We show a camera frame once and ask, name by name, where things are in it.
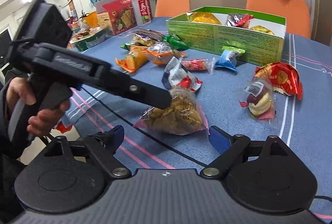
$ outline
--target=food package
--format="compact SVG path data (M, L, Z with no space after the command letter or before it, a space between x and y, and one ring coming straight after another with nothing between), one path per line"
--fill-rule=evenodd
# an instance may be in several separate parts
M189 71L207 70L212 74L215 67L215 58L182 60L181 64Z
M156 42L152 46L142 51L147 59L155 65L166 65L173 56L180 58L185 53L172 49L167 42Z
M115 62L128 72L135 72L144 63L148 61L147 57L143 53L146 47L132 45L129 53L121 60L115 59Z
M189 22L221 25L217 17L210 12L187 12L187 19Z
M172 57L165 67L164 75L161 79L166 89L171 89L176 86L183 86L193 92L196 92L202 86L202 81L198 80L191 74L182 64L182 58L177 59Z
M144 46L150 47L155 42L163 41L164 35L151 29L140 28L133 31L132 40Z
M297 95L302 99L303 86L298 71L290 64L272 63L263 67L256 67L255 78L267 76L273 85L273 90L284 95Z
M250 14L230 13L227 16L226 25L242 27L242 28L249 28L250 20L253 18L254 18L254 16L250 15Z
M253 26L250 29L254 30L254 31L259 31L259 32L268 33L270 35L274 35L274 33L270 29L263 27L263 26Z
M245 53L245 50L243 50L241 48L223 46L222 54L221 54L219 60L217 60L217 62L215 62L215 68L224 67L224 68L228 68L232 71L237 71L236 58L238 56L241 56L244 53Z
M168 42L172 46L172 48L176 49L176 50L187 50L188 49L188 45L185 44L183 41L181 41L179 36L175 35L175 34L164 36L163 41Z
M275 118L275 102L273 99L273 88L268 77L253 79L243 91L239 101L241 107L247 107L252 117L257 119Z
M173 88L169 92L172 96L171 106L164 110L151 107L134 127L176 135L208 129L206 117L193 92L182 87Z

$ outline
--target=table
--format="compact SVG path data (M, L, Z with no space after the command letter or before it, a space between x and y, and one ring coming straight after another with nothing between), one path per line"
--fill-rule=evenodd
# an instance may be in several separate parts
M167 33L165 20L156 18L146 28ZM122 70L114 59L121 59L127 54L127 51L119 47L132 39L132 36L126 35L127 33L112 37L85 51L85 54L107 61L115 69ZM218 58L218 55L191 49L186 52L187 58ZM215 70L212 75L195 72L203 81L197 99L209 126L216 125L231 135L244 134L252 140L265 140L270 134L281 137L315 174L318 180L317 195L332 196L332 105L329 103L332 94L331 59L330 47L287 33L282 62L292 64L299 71L303 83L303 98L299 101L294 96L275 93L277 119L273 125L251 119L238 103L237 91L252 77L255 65L239 62L237 73L227 69ZM163 88L163 69L149 62L132 76ZM81 136L122 125L126 138L115 157L132 171L137 168L195 168L199 172L218 156L206 133L187 136L144 134L133 128L132 124L147 110L147 105L122 99L87 85L83 87L113 112L85 91L74 90L71 107L66 112L67 119L74 124ZM332 203L314 200L311 208L323 219L332 219Z

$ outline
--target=green cardboard box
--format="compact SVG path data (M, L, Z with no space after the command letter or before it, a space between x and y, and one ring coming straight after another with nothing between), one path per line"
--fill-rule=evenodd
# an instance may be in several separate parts
M255 18L250 27L264 26L275 35L245 28L188 22L187 15L179 15L167 20L170 34L178 35L191 49L220 55L223 46L235 46L246 50L240 60L263 66L281 60L286 33L286 18L257 11L226 7L202 7L193 11L211 12L221 22L226 23L230 13L248 13Z

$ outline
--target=yellow package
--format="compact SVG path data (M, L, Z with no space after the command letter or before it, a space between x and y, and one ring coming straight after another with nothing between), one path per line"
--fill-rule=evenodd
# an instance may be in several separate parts
M126 71L135 72L148 61L146 55L142 52L145 49L142 46L132 45L129 53L121 60L116 58L115 62Z
M259 32L268 33L270 35L274 35L274 33L270 29L268 29L266 27L263 27L263 26L253 26L250 29L255 30L255 31L259 31Z
M221 25L217 17L210 12L187 12L187 18L189 22Z

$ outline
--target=cable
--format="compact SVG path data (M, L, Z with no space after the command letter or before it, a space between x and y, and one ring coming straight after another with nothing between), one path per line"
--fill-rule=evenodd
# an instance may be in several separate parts
M200 162L190 156L187 156L186 154L174 149L173 147L163 143L162 141L156 139L155 137L151 136L150 134L146 133L145 131L141 130L140 128L134 127L134 125L129 122L127 119L123 118L121 115L119 115L118 113L114 112L111 108L109 108L105 103L103 103L101 100L97 99L95 96L93 96L89 91L87 91L83 86L82 89L87 92L89 94L90 97L94 98L96 101L98 101L102 106L104 106L107 110L109 110L111 113L113 113L115 116L117 116L118 118L120 118L121 120L123 120L124 122L126 122L128 125L132 126L134 129L138 130L140 133L144 134L146 137L152 139L153 141L155 141L156 143L162 145L163 147L167 148L168 150L173 151L174 153L184 157L185 159L188 159L202 167L207 167L207 164Z

